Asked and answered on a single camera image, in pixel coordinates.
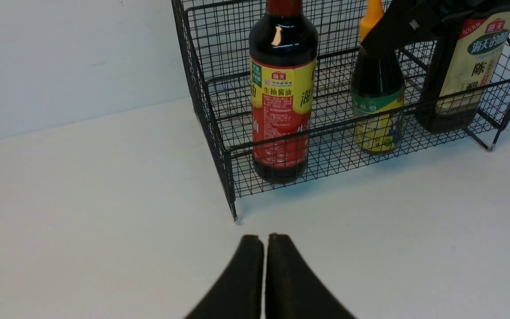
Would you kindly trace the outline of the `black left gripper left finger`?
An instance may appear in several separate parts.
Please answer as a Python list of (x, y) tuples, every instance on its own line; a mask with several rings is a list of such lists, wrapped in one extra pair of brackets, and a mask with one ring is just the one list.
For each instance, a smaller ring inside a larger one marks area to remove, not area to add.
[(232, 259), (187, 319), (259, 319), (264, 246), (257, 235), (241, 238)]

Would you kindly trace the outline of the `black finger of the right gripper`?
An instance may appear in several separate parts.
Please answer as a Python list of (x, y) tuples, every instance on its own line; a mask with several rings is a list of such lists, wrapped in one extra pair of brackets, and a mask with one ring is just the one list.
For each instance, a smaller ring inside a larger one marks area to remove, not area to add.
[(447, 23), (473, 12), (471, 0), (393, 0), (361, 45), (380, 57), (409, 44), (440, 38)]

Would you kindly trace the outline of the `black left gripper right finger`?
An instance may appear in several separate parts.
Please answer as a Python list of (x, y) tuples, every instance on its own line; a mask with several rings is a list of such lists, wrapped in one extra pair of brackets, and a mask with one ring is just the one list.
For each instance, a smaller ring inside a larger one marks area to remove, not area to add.
[(267, 319), (353, 319), (314, 274), (291, 238), (269, 235), (265, 286)]

